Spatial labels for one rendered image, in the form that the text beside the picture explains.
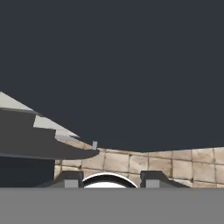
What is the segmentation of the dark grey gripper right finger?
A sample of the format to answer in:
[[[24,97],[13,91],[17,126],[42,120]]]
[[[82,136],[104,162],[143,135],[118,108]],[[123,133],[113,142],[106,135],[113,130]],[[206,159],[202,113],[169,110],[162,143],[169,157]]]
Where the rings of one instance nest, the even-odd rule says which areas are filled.
[[[141,171],[141,188],[187,188],[187,185],[169,180],[162,171]]]

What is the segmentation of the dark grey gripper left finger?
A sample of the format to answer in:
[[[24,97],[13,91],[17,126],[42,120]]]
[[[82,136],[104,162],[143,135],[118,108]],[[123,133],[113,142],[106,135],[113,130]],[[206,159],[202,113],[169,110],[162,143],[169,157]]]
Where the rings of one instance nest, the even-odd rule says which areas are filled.
[[[39,188],[83,188],[83,171],[63,171],[56,179],[39,185]]]

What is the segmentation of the white and black round thing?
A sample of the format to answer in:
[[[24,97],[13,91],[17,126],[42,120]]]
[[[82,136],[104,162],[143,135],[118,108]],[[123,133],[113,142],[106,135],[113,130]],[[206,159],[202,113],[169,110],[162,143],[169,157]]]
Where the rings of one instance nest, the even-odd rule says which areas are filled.
[[[92,184],[97,183],[113,183],[119,186],[123,186],[124,188],[137,188],[137,185],[129,178],[126,178],[123,175],[112,172],[96,173],[87,176],[82,180],[83,187],[88,187]]]

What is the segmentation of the dark grey fridge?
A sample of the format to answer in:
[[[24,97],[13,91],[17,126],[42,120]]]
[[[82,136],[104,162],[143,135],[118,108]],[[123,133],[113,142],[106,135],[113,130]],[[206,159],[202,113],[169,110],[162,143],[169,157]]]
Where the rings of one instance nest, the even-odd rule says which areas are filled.
[[[224,147],[224,0],[0,0],[0,90],[102,148]]]

